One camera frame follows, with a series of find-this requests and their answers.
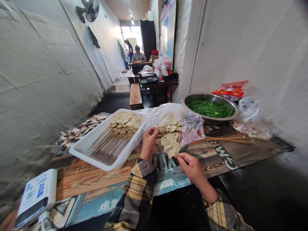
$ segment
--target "stainless steel bowl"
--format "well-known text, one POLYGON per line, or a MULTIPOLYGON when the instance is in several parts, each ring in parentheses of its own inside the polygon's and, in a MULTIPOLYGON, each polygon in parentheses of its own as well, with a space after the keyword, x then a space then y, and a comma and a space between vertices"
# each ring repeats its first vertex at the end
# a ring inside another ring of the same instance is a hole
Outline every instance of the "stainless steel bowl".
POLYGON ((225 99, 221 96, 214 95, 214 94, 211 94, 211 93, 197 92, 197 93, 191 93, 191 94, 185 95, 182 99, 182 103, 185 106, 187 106, 188 104, 190 104, 194 101, 197 101, 197 100, 210 100, 210 101, 222 103, 224 105, 230 105, 230 106, 233 107, 234 114, 233 114, 233 116, 230 116, 228 118, 212 118, 212 117, 208 117, 208 116, 204 116, 204 115, 196 113, 196 114, 202 116, 202 118, 204 119, 204 124, 206 124, 206 125, 222 124, 226 121, 233 120, 240 115, 240 111, 238 109, 238 106, 235 103, 233 103, 232 101, 225 99))

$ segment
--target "plaid shirt sleeve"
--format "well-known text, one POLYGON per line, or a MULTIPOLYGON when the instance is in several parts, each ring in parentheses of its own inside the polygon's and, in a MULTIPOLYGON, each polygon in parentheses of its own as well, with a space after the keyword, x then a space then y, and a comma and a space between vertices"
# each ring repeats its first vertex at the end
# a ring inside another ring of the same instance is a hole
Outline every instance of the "plaid shirt sleeve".
POLYGON ((156 181, 156 168, 138 158, 124 186, 123 195, 104 230, 134 230, 144 227, 151 212, 156 181))
POLYGON ((220 196, 216 203, 206 206, 205 200, 202 198, 205 212, 208 215, 210 227, 212 230, 253 230, 246 224, 243 217, 231 205, 225 194, 217 189, 220 196))

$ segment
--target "red snack bag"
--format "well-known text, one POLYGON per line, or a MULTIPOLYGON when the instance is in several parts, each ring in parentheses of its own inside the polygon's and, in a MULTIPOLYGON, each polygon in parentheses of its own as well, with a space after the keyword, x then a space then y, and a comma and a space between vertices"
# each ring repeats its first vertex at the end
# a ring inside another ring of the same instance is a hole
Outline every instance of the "red snack bag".
POLYGON ((217 90, 213 91, 212 94, 223 96, 232 101, 239 100, 244 95, 243 86, 248 83, 248 80, 225 83, 220 86, 217 90))

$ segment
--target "red packaging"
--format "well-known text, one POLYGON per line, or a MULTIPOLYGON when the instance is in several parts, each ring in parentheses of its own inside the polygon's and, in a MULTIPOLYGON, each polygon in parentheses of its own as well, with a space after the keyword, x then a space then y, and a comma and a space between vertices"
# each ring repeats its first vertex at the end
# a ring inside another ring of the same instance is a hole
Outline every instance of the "red packaging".
POLYGON ((212 94, 219 95, 219 96, 235 96, 238 98, 243 97, 244 91, 243 86, 248 83, 248 80, 233 82, 233 83, 225 83, 220 86, 217 90, 213 91, 212 94))

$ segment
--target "hand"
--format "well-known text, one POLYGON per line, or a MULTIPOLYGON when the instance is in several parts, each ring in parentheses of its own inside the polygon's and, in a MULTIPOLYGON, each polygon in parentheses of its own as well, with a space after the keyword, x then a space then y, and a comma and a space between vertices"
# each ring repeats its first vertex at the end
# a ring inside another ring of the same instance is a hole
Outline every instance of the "hand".
POLYGON ((142 140, 142 151, 140 158, 143 160, 146 160, 147 162, 152 162, 152 156, 155 152, 155 139, 158 138, 159 130, 154 131, 155 127, 149 128, 146 130, 146 132, 143 134, 143 140, 142 140))
POLYGON ((218 201, 218 194, 204 175, 198 158, 185 152, 177 154, 175 158, 179 161, 182 171, 187 174, 190 181, 200 190, 204 200, 208 203, 215 203, 218 201))
POLYGON ((204 182, 208 181, 203 173, 198 158, 185 152, 177 154, 175 158, 179 161, 182 171, 187 174, 190 181, 193 182, 198 188, 204 182))

